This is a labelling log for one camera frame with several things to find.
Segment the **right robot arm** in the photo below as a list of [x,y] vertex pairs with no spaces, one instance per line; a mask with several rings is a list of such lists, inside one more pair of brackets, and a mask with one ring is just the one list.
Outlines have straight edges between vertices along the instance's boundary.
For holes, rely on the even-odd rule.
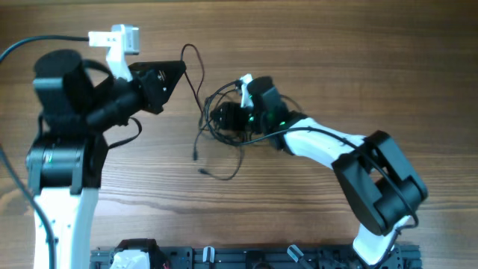
[[422,178],[388,133],[347,134],[291,110],[269,76],[245,75],[228,87],[240,101],[225,102],[227,86],[205,100],[205,127],[219,142],[242,150],[268,140],[277,150],[310,159],[335,174],[360,223],[352,249],[366,268],[380,268],[402,231],[419,224],[429,196]]

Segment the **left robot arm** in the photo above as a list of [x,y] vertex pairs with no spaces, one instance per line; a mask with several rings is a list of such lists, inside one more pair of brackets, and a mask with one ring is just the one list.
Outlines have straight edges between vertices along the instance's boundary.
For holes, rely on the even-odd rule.
[[42,56],[34,89],[43,107],[25,159],[35,214],[36,268],[87,268],[102,169],[111,145],[105,132],[139,111],[159,114],[186,70],[183,61],[138,62],[131,78],[72,49]]

